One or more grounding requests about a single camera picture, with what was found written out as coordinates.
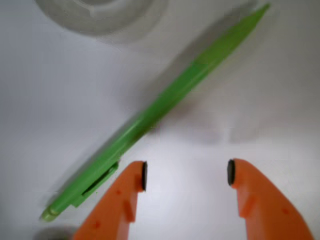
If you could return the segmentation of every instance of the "white table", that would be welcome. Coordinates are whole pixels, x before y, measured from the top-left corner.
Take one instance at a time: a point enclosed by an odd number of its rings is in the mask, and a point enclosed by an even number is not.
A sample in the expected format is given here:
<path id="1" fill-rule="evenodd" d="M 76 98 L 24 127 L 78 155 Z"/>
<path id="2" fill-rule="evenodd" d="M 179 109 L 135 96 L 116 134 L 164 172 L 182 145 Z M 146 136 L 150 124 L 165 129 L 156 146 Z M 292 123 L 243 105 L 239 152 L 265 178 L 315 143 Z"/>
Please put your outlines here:
<path id="1" fill-rule="evenodd" d="M 170 0 L 146 37 L 114 46 L 61 28 L 33 1 L 2 1 L 1 239 L 79 226 L 116 175 L 78 209 L 52 223 L 38 218 L 55 191 L 193 57 L 168 70 L 178 54 L 243 3 Z M 320 4 L 272 3 L 245 43 L 123 156 L 119 172 L 148 161 L 129 239 L 245 240 L 227 183 L 234 157 L 265 173 L 320 238 Z"/>

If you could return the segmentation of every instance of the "orange plastic claw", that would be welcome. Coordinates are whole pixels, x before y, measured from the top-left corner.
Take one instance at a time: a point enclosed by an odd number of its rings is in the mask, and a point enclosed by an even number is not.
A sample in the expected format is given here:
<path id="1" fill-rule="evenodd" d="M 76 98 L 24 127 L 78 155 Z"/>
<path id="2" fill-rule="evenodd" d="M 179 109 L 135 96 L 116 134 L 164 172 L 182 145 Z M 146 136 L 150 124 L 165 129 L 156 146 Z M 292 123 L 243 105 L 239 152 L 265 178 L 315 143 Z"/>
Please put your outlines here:
<path id="1" fill-rule="evenodd" d="M 131 163 L 108 189 L 74 240 L 127 240 L 135 221 L 138 193 L 146 190 L 147 163 Z"/>
<path id="2" fill-rule="evenodd" d="M 248 240 L 313 240 L 291 202 L 258 169 L 245 160 L 228 164 L 228 183 L 237 191 L 239 216 Z"/>

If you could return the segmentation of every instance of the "green mechanical pencil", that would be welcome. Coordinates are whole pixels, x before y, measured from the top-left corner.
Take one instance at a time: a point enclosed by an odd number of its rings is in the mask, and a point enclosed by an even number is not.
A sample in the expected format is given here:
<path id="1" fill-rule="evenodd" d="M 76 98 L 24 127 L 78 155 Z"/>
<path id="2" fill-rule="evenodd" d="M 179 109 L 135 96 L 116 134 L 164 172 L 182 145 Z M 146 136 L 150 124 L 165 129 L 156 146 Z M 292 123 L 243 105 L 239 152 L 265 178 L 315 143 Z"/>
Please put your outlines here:
<path id="1" fill-rule="evenodd" d="M 120 157 L 177 105 L 197 84 L 226 59 L 264 16 L 266 4 L 242 19 L 198 56 L 131 125 L 122 130 L 42 213 L 50 222 L 68 206 L 78 207 L 118 168 Z"/>

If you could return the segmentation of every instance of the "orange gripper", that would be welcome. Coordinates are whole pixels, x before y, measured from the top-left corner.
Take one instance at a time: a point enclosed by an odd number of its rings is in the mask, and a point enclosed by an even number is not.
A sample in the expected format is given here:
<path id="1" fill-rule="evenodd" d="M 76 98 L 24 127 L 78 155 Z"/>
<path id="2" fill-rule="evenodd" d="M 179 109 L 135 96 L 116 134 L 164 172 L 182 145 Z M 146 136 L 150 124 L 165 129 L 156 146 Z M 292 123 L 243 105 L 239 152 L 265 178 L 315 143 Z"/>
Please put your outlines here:
<path id="1" fill-rule="evenodd" d="M 147 163 L 131 163 L 108 189 L 74 240 L 127 240 L 135 221 L 138 193 L 146 190 Z"/>
<path id="2" fill-rule="evenodd" d="M 313 240 L 296 208 L 252 164 L 232 159 L 227 172 L 229 185 L 237 191 L 248 240 Z"/>

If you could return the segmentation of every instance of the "clear plastic cup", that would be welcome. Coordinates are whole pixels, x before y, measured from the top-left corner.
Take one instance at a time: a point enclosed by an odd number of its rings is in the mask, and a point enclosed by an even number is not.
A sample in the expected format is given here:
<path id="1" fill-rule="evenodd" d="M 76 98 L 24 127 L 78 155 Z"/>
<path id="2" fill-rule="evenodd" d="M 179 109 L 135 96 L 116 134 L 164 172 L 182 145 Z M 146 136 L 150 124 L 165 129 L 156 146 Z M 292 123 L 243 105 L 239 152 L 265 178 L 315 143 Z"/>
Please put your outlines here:
<path id="1" fill-rule="evenodd" d="M 160 19 L 168 0 L 35 0 L 64 28 L 111 42 L 129 42 L 145 35 Z"/>

